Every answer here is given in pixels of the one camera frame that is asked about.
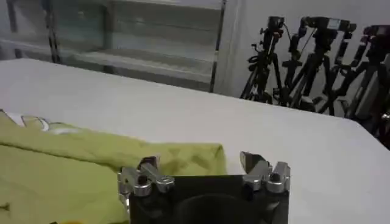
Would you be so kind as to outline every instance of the tripod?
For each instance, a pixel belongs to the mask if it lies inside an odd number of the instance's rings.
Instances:
[[[331,98],[322,106],[319,110],[319,113],[323,113],[327,108],[333,106],[334,101],[339,96],[346,96],[350,85],[355,81],[355,79],[364,73],[363,80],[360,83],[360,87],[356,91],[355,97],[353,98],[350,105],[346,102],[343,104],[345,111],[345,118],[357,120],[356,112],[361,104],[361,101],[364,95],[367,92],[367,88],[376,72],[378,72],[379,80],[379,89],[376,99],[374,100],[373,108],[380,108],[381,105],[385,102],[386,96],[389,92],[389,81],[386,66],[383,64],[386,56],[390,53],[390,26],[370,26],[365,28],[364,37],[362,37],[358,52],[355,55],[355,59],[350,66],[340,66],[341,74],[345,77],[341,87],[335,91],[331,92]],[[360,62],[368,43],[371,43],[370,49],[367,52],[367,57],[369,61],[362,62],[356,70],[352,70],[352,67],[356,67]],[[374,114],[377,114],[374,120],[379,120],[378,111],[373,111]]]
[[[269,65],[271,63],[274,65],[277,86],[278,88],[282,88],[278,56],[274,51],[277,42],[283,34],[283,30],[281,30],[283,23],[284,18],[282,17],[269,17],[268,28],[260,31],[260,34],[264,34],[263,41],[260,42],[260,45],[263,45],[263,50],[259,51],[257,44],[252,45],[258,55],[248,59],[248,62],[251,64],[249,66],[251,74],[241,94],[241,99],[272,104],[272,96],[265,90],[270,72]]]
[[[311,89],[313,87],[313,82],[316,78],[316,74],[319,70],[319,67],[323,65],[325,68],[326,84],[324,92],[328,94],[330,93],[330,86],[332,86],[332,83],[334,82],[335,78],[333,73],[331,73],[330,59],[328,56],[326,56],[326,53],[330,51],[331,45],[337,37],[338,31],[348,33],[348,35],[344,34],[344,39],[350,38],[352,36],[352,32],[356,29],[356,24],[350,24],[349,21],[340,19],[331,19],[325,17],[305,17],[302,18],[300,26],[300,30],[305,30],[305,28],[303,28],[302,26],[309,26],[316,29],[316,32],[313,36],[316,43],[314,53],[308,56],[303,68],[300,70],[297,77],[292,81],[295,69],[297,68],[297,66],[299,66],[299,63],[296,63],[296,58],[299,58],[300,54],[299,57],[296,57],[297,54],[294,53],[294,51],[296,51],[298,41],[295,40],[295,43],[293,43],[293,39],[291,40],[289,51],[292,52],[293,57],[290,61],[287,61],[288,64],[285,63],[285,65],[287,65],[288,67],[288,75],[286,76],[285,83],[289,87],[290,94],[294,91],[295,87],[299,83],[289,105],[290,108],[300,108],[303,110],[315,111],[314,103],[310,102],[309,100],[306,100],[306,97],[310,95]],[[338,52],[339,57],[342,58],[344,56],[346,47],[347,42],[343,41]]]

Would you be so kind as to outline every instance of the yellow cloth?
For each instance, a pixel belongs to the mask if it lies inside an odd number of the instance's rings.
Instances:
[[[116,171],[159,156],[165,175],[224,175],[219,144],[151,144],[0,111],[0,223],[123,223]]]

